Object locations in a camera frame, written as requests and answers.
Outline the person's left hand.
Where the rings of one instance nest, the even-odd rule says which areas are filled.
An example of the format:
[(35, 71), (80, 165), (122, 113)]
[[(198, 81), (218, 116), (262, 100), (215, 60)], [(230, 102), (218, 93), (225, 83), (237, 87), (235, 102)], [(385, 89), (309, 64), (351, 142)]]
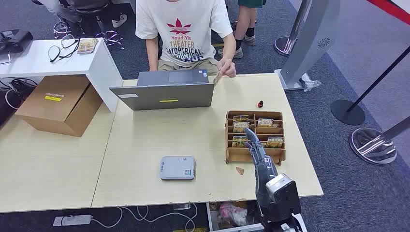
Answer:
[(217, 68), (220, 76), (236, 77), (235, 63), (230, 58), (222, 58), (218, 61)]

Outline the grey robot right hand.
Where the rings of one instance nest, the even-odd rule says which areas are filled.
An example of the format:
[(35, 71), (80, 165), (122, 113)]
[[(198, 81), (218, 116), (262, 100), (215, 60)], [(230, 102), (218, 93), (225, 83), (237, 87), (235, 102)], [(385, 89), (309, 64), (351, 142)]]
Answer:
[(272, 202), (266, 183), (278, 175), (270, 156), (266, 154), (263, 144), (249, 128), (244, 128), (248, 139), (245, 146), (249, 149), (255, 169), (255, 195), (260, 208), (268, 208)]

